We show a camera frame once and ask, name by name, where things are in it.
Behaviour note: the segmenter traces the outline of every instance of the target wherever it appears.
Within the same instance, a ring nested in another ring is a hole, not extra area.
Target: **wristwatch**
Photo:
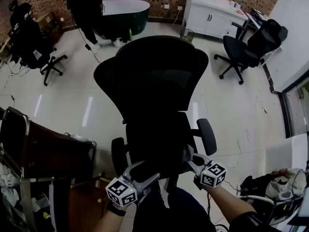
[[[114,206],[114,203],[112,201],[110,201],[107,206],[106,206],[106,209],[113,212],[114,214],[120,216],[120,217],[124,217],[126,212],[124,210],[120,210],[120,209],[117,209],[115,206]]]

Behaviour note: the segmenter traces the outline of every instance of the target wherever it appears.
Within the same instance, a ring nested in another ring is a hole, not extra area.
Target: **green bathtub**
[[[142,0],[104,0],[104,21],[115,25],[117,37],[141,33],[146,26],[150,4]]]

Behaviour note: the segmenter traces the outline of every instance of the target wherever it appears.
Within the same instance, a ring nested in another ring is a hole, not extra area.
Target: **white cabinet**
[[[237,28],[232,23],[243,25],[245,14],[236,13],[227,0],[187,0],[183,25],[195,33],[217,38],[225,35],[235,37]]]
[[[211,17],[211,9],[195,4],[192,6],[192,9],[194,12],[189,14],[186,28],[196,33],[205,34]]]
[[[223,14],[212,11],[207,24],[206,34],[210,36],[221,36],[222,32],[228,28],[229,24],[230,21],[228,17],[224,17]]]

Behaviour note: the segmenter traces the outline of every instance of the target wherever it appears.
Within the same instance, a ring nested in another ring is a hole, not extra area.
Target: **white shoe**
[[[115,41],[113,41],[113,44],[116,48],[122,47],[122,44],[119,39],[116,39]]]
[[[95,50],[100,50],[101,49],[101,45],[97,42],[95,44],[92,44],[92,48]]]

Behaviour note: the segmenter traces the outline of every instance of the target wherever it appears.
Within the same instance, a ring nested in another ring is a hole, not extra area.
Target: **white tile floor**
[[[147,23],[145,30],[134,38],[150,35],[179,36],[179,25]],[[99,61],[115,56],[117,49],[108,41],[96,52]],[[207,118],[216,136],[218,151],[212,157],[228,167],[227,181],[233,186],[248,175],[257,177],[264,173],[265,146],[285,138],[284,124],[279,99],[269,92],[263,69],[249,68],[243,73],[244,84],[238,84],[236,73],[231,70],[224,80],[219,79],[228,64],[214,54],[225,55],[221,41],[197,36],[193,40],[196,48],[209,56],[208,67],[200,79],[191,98],[187,115],[192,128],[197,128],[196,120]],[[23,77],[9,78],[7,65],[0,69],[0,107],[13,106],[10,95],[15,98],[15,108],[27,114],[33,121],[52,130],[79,134],[95,140],[99,153],[97,162],[103,162],[105,171],[112,175],[111,141],[124,137],[125,126],[116,106],[97,86],[93,72],[98,66],[90,51],[84,47],[78,30],[66,32],[58,44],[55,56],[66,54],[67,60],[58,67],[63,76],[53,73],[49,85],[43,85],[39,70],[31,70]],[[19,65],[10,68],[14,72]],[[203,152],[201,141],[198,150]],[[203,206],[207,207],[206,192],[199,191],[193,184],[193,174],[180,176],[178,186],[190,192]],[[227,184],[229,191],[235,193]],[[223,216],[215,204],[211,204],[211,219],[214,223]],[[131,231],[135,207],[132,206],[124,219],[121,231]]]

